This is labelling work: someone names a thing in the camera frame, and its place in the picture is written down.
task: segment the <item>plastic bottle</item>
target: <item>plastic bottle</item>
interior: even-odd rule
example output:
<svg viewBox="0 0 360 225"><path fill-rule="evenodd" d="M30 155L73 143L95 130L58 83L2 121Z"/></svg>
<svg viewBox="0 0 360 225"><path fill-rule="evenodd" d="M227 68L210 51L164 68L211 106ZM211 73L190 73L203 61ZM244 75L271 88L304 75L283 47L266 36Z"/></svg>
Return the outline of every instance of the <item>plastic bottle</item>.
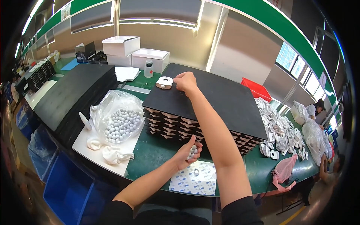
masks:
<svg viewBox="0 0 360 225"><path fill-rule="evenodd" d="M145 63L145 77L146 78L150 78L153 77L154 72L153 72L153 61L151 59L147 59L146 63Z"/></svg>

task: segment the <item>white box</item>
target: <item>white box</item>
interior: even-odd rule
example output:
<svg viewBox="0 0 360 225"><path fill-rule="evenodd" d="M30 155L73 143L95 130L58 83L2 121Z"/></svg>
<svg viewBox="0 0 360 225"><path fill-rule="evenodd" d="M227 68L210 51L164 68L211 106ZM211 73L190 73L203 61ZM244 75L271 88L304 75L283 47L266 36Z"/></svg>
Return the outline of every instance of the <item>white box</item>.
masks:
<svg viewBox="0 0 360 225"><path fill-rule="evenodd" d="M125 57L117 55L106 55L108 65L114 65L116 67L132 67L131 54Z"/></svg>
<svg viewBox="0 0 360 225"><path fill-rule="evenodd" d="M140 37L115 36L103 40L103 50L106 55L126 57L140 49Z"/></svg>
<svg viewBox="0 0 360 225"><path fill-rule="evenodd" d="M154 49L139 49L132 53L132 66L144 70L147 59L153 61L153 71L162 73L169 64L170 52Z"/></svg>
<svg viewBox="0 0 360 225"><path fill-rule="evenodd" d="M299 112L294 105L290 108L290 112L293 115L295 122L297 122L300 126L305 123L305 120L300 117Z"/></svg>

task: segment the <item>yellow floor line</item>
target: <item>yellow floor line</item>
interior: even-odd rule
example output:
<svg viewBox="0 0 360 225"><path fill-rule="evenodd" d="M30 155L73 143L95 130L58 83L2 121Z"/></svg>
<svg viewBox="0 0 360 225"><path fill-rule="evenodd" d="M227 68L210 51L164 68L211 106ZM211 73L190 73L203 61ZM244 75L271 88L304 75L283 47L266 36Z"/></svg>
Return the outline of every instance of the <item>yellow floor line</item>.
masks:
<svg viewBox="0 0 360 225"><path fill-rule="evenodd" d="M294 219L297 215L299 215L299 213L300 213L301 211L303 211L304 208L305 208L305 206L301 207L301 209L299 209L299 211L297 211L296 213L294 213L294 215L290 216L287 220L285 220L284 222L282 222L282 223L279 224L279 225L285 225L285 224L287 224L288 222L290 222L290 221L291 221L292 219Z"/></svg>

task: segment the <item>red plastic crate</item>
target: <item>red plastic crate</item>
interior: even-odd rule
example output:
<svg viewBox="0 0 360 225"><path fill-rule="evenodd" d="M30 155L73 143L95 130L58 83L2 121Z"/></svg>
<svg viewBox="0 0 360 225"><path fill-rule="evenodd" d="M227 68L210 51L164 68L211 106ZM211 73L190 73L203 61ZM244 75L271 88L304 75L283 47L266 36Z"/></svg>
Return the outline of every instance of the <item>red plastic crate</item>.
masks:
<svg viewBox="0 0 360 225"><path fill-rule="evenodd" d="M272 98L264 86L255 83L254 81L251 81L249 79L246 79L245 77L243 77L241 84L250 88L254 98L262 97L265 101L269 103L271 102Z"/></svg>

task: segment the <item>stack of black trays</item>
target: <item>stack of black trays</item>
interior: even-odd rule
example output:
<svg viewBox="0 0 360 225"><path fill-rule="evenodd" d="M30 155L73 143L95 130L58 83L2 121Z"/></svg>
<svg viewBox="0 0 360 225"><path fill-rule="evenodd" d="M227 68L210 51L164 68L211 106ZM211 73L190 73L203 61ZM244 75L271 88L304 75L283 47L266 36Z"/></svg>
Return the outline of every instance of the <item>stack of black trays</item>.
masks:
<svg viewBox="0 0 360 225"><path fill-rule="evenodd" d="M117 86L114 66L79 64L51 87L34 112L64 147L71 148L84 127L78 112L89 119L90 106Z"/></svg>
<svg viewBox="0 0 360 225"><path fill-rule="evenodd" d="M259 109L248 87L173 63L167 66L162 76L174 78L185 71L194 73L199 89L225 122L242 154L267 140ZM184 92L176 89L175 83L171 89L154 86L142 106L146 133L184 142L194 134L197 141L206 144L191 101Z"/></svg>
<svg viewBox="0 0 360 225"><path fill-rule="evenodd" d="M29 72L24 77L30 89L34 92L37 92L54 74L55 70L53 64L51 63L51 60L47 60L34 72Z"/></svg>

